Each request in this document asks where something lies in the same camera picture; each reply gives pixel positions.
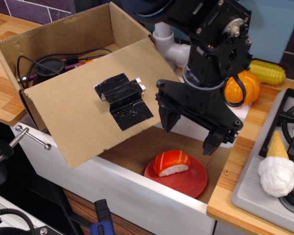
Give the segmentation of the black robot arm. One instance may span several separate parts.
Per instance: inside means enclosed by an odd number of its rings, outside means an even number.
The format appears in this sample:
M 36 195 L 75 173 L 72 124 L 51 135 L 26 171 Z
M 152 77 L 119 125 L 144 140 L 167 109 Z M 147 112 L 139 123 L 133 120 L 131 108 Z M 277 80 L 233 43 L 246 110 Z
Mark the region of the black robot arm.
M 164 22 L 187 34 L 191 41 L 183 82 L 158 80 L 156 99 L 162 127 L 170 131 L 181 116 L 209 131 L 203 154 L 233 142 L 243 123 L 224 90 L 234 78 L 245 94 L 239 73 L 249 69 L 252 55 L 248 37 L 251 12 L 236 0 L 124 0 L 122 7 L 142 23 Z

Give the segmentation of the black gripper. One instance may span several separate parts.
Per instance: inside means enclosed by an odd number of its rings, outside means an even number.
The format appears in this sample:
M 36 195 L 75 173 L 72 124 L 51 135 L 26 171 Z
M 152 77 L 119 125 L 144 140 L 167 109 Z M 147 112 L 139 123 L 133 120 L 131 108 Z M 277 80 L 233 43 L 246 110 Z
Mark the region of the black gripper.
M 210 156 L 223 143 L 233 143 L 243 122 L 230 110 L 219 89 L 197 89 L 188 83 L 160 79 L 156 100 L 161 124 L 170 132 L 181 116 L 209 130 L 203 155 Z

